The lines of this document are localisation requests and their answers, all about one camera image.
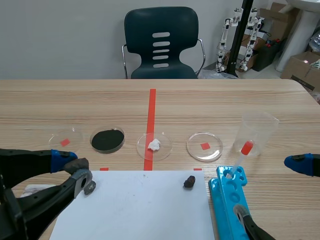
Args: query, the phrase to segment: clear plastic cup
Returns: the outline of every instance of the clear plastic cup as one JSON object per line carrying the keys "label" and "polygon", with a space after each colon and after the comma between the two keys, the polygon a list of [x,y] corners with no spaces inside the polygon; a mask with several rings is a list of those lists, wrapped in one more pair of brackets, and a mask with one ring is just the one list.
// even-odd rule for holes
{"label": "clear plastic cup", "polygon": [[277,130],[279,120],[267,112],[251,111],[242,115],[242,123],[234,140],[233,147],[241,151],[247,141],[253,142],[248,156],[261,154],[271,135]]}

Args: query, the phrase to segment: petri dish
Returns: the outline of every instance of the petri dish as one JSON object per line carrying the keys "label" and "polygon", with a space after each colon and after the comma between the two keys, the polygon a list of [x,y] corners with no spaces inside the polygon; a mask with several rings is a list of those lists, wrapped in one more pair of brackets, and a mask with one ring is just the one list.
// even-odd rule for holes
{"label": "petri dish", "polygon": [[186,142],[189,154],[202,162],[213,162],[220,158],[224,149],[222,141],[210,132],[197,132]]}
{"label": "petri dish", "polygon": [[118,151],[125,143],[125,133],[117,126],[99,127],[93,131],[90,144],[101,154],[111,154]]}
{"label": "petri dish", "polygon": [[76,127],[68,127],[52,134],[49,140],[49,148],[59,151],[76,152],[79,150],[84,138],[81,130]]}
{"label": "petri dish", "polygon": [[[160,142],[160,149],[152,151],[148,149],[149,143],[154,139],[158,139]],[[172,151],[172,143],[171,140],[162,132],[162,133],[148,133],[144,134],[142,137],[138,139],[136,143],[136,149],[138,154],[147,160],[160,161],[169,156]]]}

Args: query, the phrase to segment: red tape square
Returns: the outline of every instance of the red tape square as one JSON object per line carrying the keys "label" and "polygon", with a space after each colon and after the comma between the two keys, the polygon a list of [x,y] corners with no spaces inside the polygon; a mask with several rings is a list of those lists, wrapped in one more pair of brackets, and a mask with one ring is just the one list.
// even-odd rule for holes
{"label": "red tape square", "polygon": [[200,144],[200,145],[201,145],[201,147],[202,147],[202,150],[207,150],[207,149],[210,148],[210,145],[209,145],[209,143],[207,143],[207,142],[202,143],[202,144]]}
{"label": "red tape square", "polygon": [[65,140],[62,140],[62,141],[60,142],[60,144],[61,144],[62,147],[67,146],[69,143],[70,143],[70,140],[69,140],[68,138],[66,138]]}

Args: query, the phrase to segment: blue plastic holder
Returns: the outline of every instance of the blue plastic holder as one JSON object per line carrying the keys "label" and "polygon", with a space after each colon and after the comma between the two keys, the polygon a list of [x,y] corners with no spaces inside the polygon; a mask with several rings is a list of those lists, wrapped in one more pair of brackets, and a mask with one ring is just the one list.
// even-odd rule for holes
{"label": "blue plastic holder", "polygon": [[226,178],[232,166],[218,166],[217,178],[209,181],[215,221],[220,240],[249,240],[249,237],[234,213],[234,206],[241,204],[248,210],[243,186],[247,184],[244,169],[239,166],[232,178]]}

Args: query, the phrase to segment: white cotton ball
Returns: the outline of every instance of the white cotton ball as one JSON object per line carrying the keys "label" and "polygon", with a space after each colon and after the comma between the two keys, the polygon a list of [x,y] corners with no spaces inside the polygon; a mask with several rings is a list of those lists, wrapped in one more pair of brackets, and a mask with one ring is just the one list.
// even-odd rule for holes
{"label": "white cotton ball", "polygon": [[148,149],[152,151],[156,151],[160,149],[160,141],[158,139],[154,139],[152,142],[149,143]]}

